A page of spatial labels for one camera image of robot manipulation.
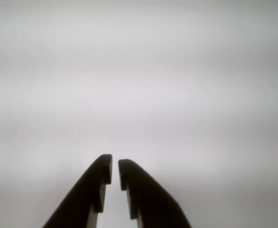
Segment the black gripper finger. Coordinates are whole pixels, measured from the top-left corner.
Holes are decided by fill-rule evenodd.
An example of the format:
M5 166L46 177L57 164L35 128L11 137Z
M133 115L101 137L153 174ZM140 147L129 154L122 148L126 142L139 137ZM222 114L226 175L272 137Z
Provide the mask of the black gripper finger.
M99 156L71 188L45 228L95 228L103 212L106 186L111 184L112 155Z
M130 218L139 228L190 228L174 198L143 168L129 159L118 161L120 188L126 192Z

